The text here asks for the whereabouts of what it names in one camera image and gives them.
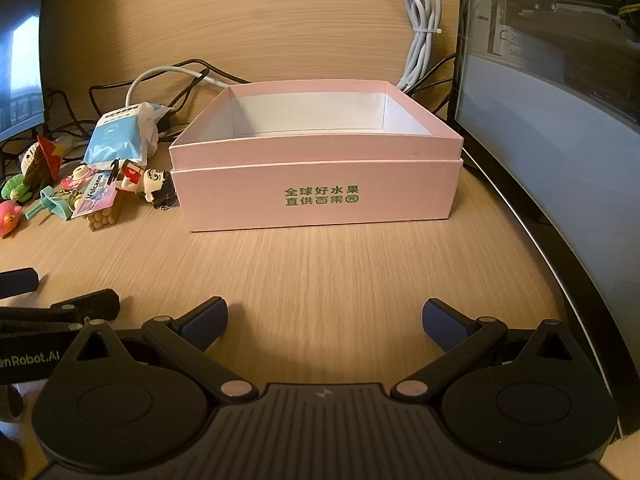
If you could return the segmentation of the pink Volcano snack pack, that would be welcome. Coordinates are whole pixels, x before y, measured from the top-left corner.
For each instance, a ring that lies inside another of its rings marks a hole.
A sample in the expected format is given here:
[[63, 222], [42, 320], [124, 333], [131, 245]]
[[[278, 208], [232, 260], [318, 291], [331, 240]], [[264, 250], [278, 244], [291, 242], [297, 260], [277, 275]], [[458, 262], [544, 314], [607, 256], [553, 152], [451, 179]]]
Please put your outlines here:
[[96, 172], [79, 197], [73, 218], [88, 216], [88, 214], [111, 207], [116, 196], [117, 188], [115, 182], [111, 180], [111, 171]]

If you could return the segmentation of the curved monitor right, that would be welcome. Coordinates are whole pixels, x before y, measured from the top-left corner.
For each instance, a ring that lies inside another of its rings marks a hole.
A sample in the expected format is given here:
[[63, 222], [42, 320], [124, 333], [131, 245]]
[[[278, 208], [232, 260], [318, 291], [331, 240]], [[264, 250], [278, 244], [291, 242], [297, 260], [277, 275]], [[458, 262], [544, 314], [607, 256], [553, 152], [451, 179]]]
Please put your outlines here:
[[577, 313], [639, 394], [639, 0], [461, 0], [451, 119], [586, 276]]

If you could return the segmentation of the pink cardboard box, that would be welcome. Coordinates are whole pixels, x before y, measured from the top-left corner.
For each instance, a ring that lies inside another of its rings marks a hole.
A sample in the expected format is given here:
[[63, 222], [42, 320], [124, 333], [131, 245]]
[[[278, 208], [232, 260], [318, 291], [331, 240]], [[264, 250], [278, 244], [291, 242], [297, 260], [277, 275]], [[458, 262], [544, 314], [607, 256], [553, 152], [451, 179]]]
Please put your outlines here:
[[221, 91], [171, 144], [193, 232], [440, 220], [462, 137], [385, 81], [292, 80]]

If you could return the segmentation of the pink round toy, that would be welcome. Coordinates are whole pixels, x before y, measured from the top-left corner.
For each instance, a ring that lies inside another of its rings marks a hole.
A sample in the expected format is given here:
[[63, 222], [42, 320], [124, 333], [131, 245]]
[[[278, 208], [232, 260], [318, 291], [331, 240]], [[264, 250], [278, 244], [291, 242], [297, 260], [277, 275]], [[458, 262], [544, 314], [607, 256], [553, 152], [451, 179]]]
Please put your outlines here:
[[12, 200], [5, 200], [0, 204], [0, 237], [5, 237], [14, 231], [23, 214], [23, 207]]

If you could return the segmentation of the pink round sticker badge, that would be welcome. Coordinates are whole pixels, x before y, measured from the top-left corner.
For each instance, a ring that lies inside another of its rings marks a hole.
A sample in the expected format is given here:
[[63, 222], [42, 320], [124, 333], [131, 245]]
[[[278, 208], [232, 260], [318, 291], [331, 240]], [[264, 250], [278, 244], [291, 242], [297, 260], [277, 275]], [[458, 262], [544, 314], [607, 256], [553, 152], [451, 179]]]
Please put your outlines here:
[[89, 166], [82, 164], [77, 166], [72, 173], [61, 181], [62, 189], [65, 191], [77, 191], [84, 188], [91, 178], [96, 173], [96, 170]]

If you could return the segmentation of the teal plastic crank handle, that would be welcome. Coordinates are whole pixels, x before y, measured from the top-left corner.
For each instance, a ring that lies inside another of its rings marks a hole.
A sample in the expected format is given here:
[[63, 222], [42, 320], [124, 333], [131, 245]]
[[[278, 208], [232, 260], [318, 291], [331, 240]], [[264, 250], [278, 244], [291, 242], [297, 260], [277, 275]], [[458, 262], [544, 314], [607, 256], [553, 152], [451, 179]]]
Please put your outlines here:
[[75, 200], [78, 194], [75, 190], [55, 190], [52, 186], [46, 186], [40, 191], [39, 200], [34, 206], [24, 213], [27, 220], [35, 218], [38, 212], [46, 210], [49, 214], [55, 214], [62, 220], [70, 220], [75, 210]]

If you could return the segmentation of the crochet doll red hat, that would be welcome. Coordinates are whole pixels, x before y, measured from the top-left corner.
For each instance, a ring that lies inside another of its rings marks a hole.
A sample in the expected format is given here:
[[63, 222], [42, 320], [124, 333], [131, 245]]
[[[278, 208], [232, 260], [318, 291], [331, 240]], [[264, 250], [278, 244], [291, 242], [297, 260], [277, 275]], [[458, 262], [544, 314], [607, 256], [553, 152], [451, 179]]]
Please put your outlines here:
[[58, 178], [63, 152], [44, 136], [37, 136], [21, 159], [21, 170], [2, 186], [2, 200], [20, 205], [29, 202], [35, 194]]

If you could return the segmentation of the monitor left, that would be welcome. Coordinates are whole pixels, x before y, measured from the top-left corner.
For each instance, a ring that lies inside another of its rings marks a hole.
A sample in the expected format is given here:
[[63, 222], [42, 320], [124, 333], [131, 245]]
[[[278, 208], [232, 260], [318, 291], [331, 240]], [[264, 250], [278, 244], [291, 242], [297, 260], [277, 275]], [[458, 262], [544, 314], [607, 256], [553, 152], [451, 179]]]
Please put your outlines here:
[[1, 139], [44, 122], [42, 0], [1, 0]]

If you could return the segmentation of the blue tissue packet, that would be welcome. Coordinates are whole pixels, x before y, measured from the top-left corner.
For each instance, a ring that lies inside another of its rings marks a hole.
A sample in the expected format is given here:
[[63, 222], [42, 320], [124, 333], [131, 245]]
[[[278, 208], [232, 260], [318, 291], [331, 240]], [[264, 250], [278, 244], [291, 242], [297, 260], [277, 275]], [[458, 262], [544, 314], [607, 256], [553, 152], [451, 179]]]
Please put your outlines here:
[[84, 163], [107, 169], [114, 160], [128, 159], [145, 167], [157, 150], [157, 124], [169, 111], [167, 106], [143, 102], [104, 114], [93, 130]]

